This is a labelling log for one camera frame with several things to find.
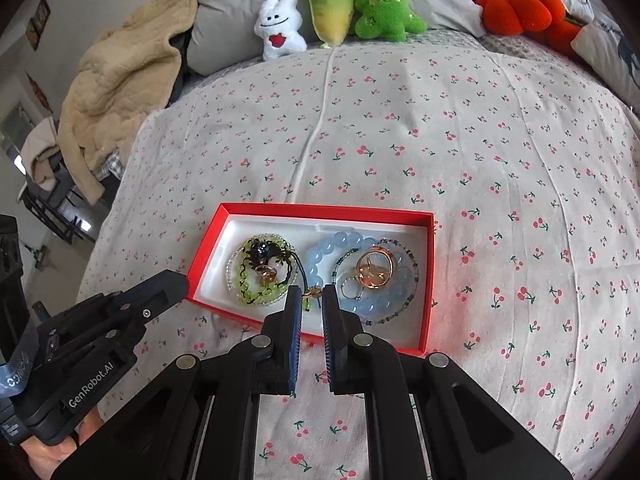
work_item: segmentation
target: red heart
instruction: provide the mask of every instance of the red heart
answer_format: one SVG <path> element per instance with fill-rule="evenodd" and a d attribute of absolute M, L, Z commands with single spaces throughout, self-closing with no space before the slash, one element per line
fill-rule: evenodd
<path fill-rule="evenodd" d="M 269 36 L 269 41 L 271 41 L 271 44 L 275 48 L 280 48 L 281 46 L 283 46 L 286 39 L 287 38 L 285 38 L 281 32 L 279 32 L 275 36 Z"/>

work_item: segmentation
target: window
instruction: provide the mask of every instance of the window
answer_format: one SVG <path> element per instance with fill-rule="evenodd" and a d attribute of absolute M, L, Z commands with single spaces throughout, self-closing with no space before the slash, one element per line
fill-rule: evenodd
<path fill-rule="evenodd" d="M 7 117 L 0 123 L 0 148 L 9 156 L 22 174 L 26 173 L 20 156 L 20 150 L 24 145 L 24 141 L 30 131 L 35 128 L 35 124 L 24 110 L 21 104 L 18 104 L 11 110 Z"/>

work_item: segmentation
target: quilted blanket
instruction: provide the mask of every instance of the quilted blanket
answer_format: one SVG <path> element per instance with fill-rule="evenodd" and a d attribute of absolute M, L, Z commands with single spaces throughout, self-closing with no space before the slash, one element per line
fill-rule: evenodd
<path fill-rule="evenodd" d="M 193 25 L 197 9 L 197 0 L 151 0 L 82 56 L 62 104 L 58 143 L 89 203 L 104 192 L 92 171 L 116 149 L 126 165 L 140 125 L 169 101 L 181 63 L 169 40 Z"/>
<path fill-rule="evenodd" d="M 569 65 L 376 43 L 260 63 L 146 120 L 81 297 L 186 271 L 220 201 L 432 211 L 430 351 L 589 478 L 640 393 L 638 131 Z M 177 305 L 103 412 L 251 334 Z M 300 367 L 294 396 L 262 398 L 255 477 L 368 478 L 364 401 L 329 393 L 321 348 Z"/>

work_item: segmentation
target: white blanket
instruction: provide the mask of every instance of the white blanket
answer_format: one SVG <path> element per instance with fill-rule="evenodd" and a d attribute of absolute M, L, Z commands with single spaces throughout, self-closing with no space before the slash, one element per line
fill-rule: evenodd
<path fill-rule="evenodd" d="M 433 211 L 429 349 L 588 478 L 640 393 L 638 131 L 580 72 L 482 51 L 372 43 L 258 64 L 145 122 L 81 297 L 186 272 L 220 201 Z M 176 306 L 103 410 L 242 336 Z M 364 402 L 329 393 L 322 349 L 303 344 L 300 367 L 297 396 L 261 401 L 255 477 L 367 478 Z"/>

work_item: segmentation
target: picture frame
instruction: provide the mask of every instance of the picture frame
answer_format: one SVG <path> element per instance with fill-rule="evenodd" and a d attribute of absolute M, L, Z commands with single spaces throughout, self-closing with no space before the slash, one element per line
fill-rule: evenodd
<path fill-rule="evenodd" d="M 38 45 L 40 44 L 40 33 L 36 28 L 36 24 L 33 21 L 33 18 L 29 19 L 29 23 L 27 23 L 27 30 L 25 31 L 24 35 L 27 37 L 31 48 L 33 50 L 37 50 Z"/>
<path fill-rule="evenodd" d="M 47 25 L 47 20 L 51 15 L 51 9 L 49 9 L 49 4 L 47 0 L 40 0 L 38 3 L 38 7 L 36 7 L 36 12 L 33 15 L 33 25 L 38 31 L 39 35 L 42 35 L 44 31 L 45 25 Z"/>

